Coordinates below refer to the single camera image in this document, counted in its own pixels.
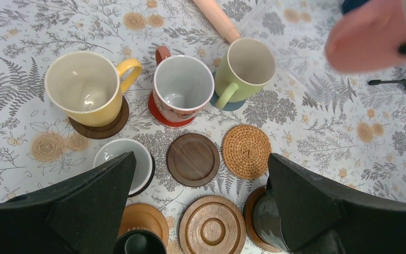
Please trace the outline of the brown ceramic saucer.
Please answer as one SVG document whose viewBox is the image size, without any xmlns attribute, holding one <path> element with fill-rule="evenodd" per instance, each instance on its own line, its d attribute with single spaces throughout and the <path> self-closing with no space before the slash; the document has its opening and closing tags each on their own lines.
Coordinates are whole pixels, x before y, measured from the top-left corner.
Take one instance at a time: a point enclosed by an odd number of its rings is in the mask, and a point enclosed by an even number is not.
<svg viewBox="0 0 406 254">
<path fill-rule="evenodd" d="M 255 232 L 254 227 L 253 227 L 253 211 L 254 211 L 254 206 L 256 202 L 259 200 L 260 197 L 265 195 L 266 192 L 266 186 L 260 186 L 256 188 L 254 191 L 252 191 L 248 198 L 246 199 L 244 208 L 243 208 L 243 216 L 245 219 L 245 225 L 246 225 L 246 231 L 251 239 L 251 241 L 259 248 L 261 248 L 264 251 L 268 251 L 271 253 L 279 253 L 282 250 L 279 248 L 276 248 L 265 241 L 263 241 L 258 234 Z"/>
<path fill-rule="evenodd" d="M 208 195 L 183 213 L 179 242 L 184 253 L 241 253 L 246 240 L 244 217 L 229 199 Z"/>
</svg>

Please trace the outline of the pink mug back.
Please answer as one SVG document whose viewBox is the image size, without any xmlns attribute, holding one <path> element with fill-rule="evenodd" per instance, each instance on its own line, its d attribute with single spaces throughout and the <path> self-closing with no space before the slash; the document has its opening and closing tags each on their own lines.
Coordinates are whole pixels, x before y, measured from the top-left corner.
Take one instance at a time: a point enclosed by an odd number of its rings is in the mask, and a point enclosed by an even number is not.
<svg viewBox="0 0 406 254">
<path fill-rule="evenodd" d="M 343 74 L 383 70 L 406 63 L 406 1 L 368 1 L 331 29 L 325 56 Z"/>
</svg>

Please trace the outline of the light brown round coaster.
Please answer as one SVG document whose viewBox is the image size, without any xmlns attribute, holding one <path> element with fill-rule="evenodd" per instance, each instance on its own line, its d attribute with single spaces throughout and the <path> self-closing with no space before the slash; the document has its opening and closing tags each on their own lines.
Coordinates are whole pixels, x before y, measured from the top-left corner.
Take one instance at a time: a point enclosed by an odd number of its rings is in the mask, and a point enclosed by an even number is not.
<svg viewBox="0 0 406 254">
<path fill-rule="evenodd" d="M 155 233 L 162 242 L 169 242 L 169 227 L 164 215 L 149 204 L 132 204 L 127 206 L 122 215 L 118 237 L 133 229 L 147 229 Z"/>
</svg>

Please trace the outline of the light green mug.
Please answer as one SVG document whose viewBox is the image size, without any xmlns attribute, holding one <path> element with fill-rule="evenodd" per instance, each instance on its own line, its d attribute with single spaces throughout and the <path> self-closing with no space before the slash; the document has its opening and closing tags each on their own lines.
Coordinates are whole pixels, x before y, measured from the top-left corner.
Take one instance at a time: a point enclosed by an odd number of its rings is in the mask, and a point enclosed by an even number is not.
<svg viewBox="0 0 406 254">
<path fill-rule="evenodd" d="M 215 72 L 218 98 L 213 105 L 222 110 L 244 102 L 270 83 L 275 72 L 276 60 L 265 43 L 253 38 L 235 40 Z"/>
</svg>

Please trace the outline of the orange black smiley coaster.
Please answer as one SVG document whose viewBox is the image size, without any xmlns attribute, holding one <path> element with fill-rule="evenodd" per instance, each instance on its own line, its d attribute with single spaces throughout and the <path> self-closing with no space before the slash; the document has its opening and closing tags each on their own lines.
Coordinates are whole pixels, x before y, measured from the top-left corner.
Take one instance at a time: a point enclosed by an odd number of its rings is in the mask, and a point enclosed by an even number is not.
<svg viewBox="0 0 406 254">
<path fill-rule="evenodd" d="M 152 182 L 152 180 L 153 180 L 153 177 L 154 177 L 154 174 L 155 174 L 156 162 L 155 162 L 154 157 L 153 157 L 152 155 L 150 155 L 150 156 L 151 156 L 151 159 L 152 159 L 152 172 L 149 174 L 149 179 L 148 179 L 147 183 L 146 183 L 140 190 L 134 192 L 133 194 L 129 194 L 128 198 L 132 198 L 132 197 L 134 197 L 134 196 L 140 195 L 140 194 L 141 194 L 142 192 L 144 192 L 144 191 L 149 187 L 149 185 L 151 184 L 151 182 Z"/>
</svg>

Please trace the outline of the woven rattan coaster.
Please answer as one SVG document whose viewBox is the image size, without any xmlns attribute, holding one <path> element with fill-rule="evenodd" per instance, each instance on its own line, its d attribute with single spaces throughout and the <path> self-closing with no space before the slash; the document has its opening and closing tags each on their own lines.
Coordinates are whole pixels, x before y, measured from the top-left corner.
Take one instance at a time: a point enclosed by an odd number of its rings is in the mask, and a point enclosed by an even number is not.
<svg viewBox="0 0 406 254">
<path fill-rule="evenodd" d="M 241 179 L 257 179 L 268 171 L 272 152 L 268 136 L 252 125 L 232 127 L 222 141 L 222 156 L 226 167 Z"/>
</svg>

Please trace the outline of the dark green mug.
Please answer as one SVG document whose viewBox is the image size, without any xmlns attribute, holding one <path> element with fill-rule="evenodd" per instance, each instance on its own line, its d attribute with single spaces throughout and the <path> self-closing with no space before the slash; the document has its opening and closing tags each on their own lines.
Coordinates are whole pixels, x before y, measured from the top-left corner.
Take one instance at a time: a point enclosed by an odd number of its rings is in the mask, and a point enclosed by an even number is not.
<svg viewBox="0 0 406 254">
<path fill-rule="evenodd" d="M 254 203 L 252 222 L 254 232 L 264 243 L 291 253 L 281 233 L 281 217 L 270 178 L 267 179 L 264 192 Z"/>
</svg>

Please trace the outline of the dark walnut coaster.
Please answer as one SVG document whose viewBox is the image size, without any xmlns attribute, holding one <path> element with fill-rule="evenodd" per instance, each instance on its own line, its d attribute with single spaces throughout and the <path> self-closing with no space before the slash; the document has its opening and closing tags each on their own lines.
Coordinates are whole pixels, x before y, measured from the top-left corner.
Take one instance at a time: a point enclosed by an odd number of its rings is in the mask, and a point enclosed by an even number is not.
<svg viewBox="0 0 406 254">
<path fill-rule="evenodd" d="M 119 114 L 110 124 L 92 127 L 78 123 L 69 117 L 72 127 L 81 135 L 91 139 L 106 139 L 116 135 L 126 125 L 129 117 L 128 102 L 125 97 L 122 98 L 122 106 Z"/>
<path fill-rule="evenodd" d="M 167 167 L 172 177 L 188 187 L 209 183 L 217 174 L 220 155 L 215 144 L 197 133 L 187 133 L 169 146 Z"/>
</svg>

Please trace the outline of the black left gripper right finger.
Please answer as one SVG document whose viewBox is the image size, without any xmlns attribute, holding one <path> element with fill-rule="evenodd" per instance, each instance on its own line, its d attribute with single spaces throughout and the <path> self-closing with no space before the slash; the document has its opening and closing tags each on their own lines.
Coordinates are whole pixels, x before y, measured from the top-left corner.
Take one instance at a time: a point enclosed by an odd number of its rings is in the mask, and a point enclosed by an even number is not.
<svg viewBox="0 0 406 254">
<path fill-rule="evenodd" d="M 277 218 L 270 241 L 290 253 L 406 253 L 406 203 L 350 188 L 272 153 Z"/>
</svg>

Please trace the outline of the small pink patterned mug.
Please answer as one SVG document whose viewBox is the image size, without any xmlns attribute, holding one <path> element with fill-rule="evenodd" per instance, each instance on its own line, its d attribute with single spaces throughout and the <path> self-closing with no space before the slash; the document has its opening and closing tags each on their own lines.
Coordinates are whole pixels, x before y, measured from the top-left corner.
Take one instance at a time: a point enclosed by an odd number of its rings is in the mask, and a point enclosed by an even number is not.
<svg viewBox="0 0 406 254">
<path fill-rule="evenodd" d="M 97 167 L 125 152 L 133 152 L 136 158 L 136 169 L 129 192 L 129 194 L 133 194 L 147 183 L 149 174 L 152 172 L 151 154 L 146 146 L 127 138 L 110 141 L 96 153 L 93 167 Z"/>
</svg>

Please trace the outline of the red smiley coaster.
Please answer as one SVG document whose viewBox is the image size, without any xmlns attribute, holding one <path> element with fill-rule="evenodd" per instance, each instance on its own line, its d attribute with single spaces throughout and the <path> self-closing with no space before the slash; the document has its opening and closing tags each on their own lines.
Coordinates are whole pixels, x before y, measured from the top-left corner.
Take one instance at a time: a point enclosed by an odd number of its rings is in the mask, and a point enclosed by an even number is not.
<svg viewBox="0 0 406 254">
<path fill-rule="evenodd" d="M 189 119 L 189 120 L 185 120 L 182 122 L 170 122 L 167 119 L 164 118 L 164 116 L 160 113 L 160 111 L 158 110 L 155 102 L 154 102 L 154 97 L 153 97 L 153 93 L 151 93 L 149 95 L 149 101 L 148 101 L 148 109 L 151 113 L 151 115 L 158 121 L 160 122 L 162 125 L 171 127 L 171 128 L 181 128 L 184 126 L 187 126 L 189 124 L 191 124 L 194 121 L 194 117 Z"/>
</svg>

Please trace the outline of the yellow mug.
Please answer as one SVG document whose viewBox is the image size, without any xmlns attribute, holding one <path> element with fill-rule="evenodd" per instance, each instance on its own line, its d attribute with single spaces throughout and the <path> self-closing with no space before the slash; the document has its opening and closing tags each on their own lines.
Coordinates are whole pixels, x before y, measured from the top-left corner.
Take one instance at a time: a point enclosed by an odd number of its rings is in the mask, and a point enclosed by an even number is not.
<svg viewBox="0 0 406 254">
<path fill-rule="evenodd" d="M 123 93 L 142 71 L 137 59 L 114 65 L 91 51 L 76 51 L 55 60 L 44 77 L 50 100 L 76 122 L 101 127 L 112 123 L 122 108 Z"/>
</svg>

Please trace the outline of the black mug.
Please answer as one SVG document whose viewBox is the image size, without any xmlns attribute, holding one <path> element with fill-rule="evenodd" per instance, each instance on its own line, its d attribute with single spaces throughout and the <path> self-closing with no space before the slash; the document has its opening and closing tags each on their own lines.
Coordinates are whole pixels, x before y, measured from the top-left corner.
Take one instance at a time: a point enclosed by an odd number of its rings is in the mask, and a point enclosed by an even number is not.
<svg viewBox="0 0 406 254">
<path fill-rule="evenodd" d="M 117 238 L 113 254 L 166 254 L 161 238 L 147 228 L 133 228 Z"/>
</svg>

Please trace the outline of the navy blue mug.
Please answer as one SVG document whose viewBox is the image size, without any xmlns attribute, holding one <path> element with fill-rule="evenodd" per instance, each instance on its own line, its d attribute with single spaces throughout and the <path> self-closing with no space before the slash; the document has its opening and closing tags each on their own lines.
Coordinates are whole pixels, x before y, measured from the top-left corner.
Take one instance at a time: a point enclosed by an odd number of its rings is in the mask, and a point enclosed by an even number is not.
<svg viewBox="0 0 406 254">
<path fill-rule="evenodd" d="M 342 14 L 346 14 L 354 9 L 357 9 L 367 3 L 368 0 L 344 0 L 341 5 Z"/>
</svg>

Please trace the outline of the blue-grey smiley coaster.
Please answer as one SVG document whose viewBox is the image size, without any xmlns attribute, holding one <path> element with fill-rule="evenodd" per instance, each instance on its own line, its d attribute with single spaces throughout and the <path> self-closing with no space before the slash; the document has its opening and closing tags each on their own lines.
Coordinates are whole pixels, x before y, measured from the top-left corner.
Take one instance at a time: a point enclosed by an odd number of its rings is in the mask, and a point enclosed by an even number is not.
<svg viewBox="0 0 406 254">
<path fill-rule="evenodd" d="M 216 71 L 214 71 L 213 78 L 216 87 L 213 92 L 213 96 L 210 99 L 211 105 L 223 111 L 235 111 L 242 107 L 246 101 L 246 98 L 243 95 L 243 88 L 248 86 L 248 82 L 245 82 L 234 75 L 232 82 L 229 83 L 225 91 L 221 93 L 222 99 L 220 99 L 216 91 L 218 85 L 216 82 L 216 76 Z"/>
</svg>

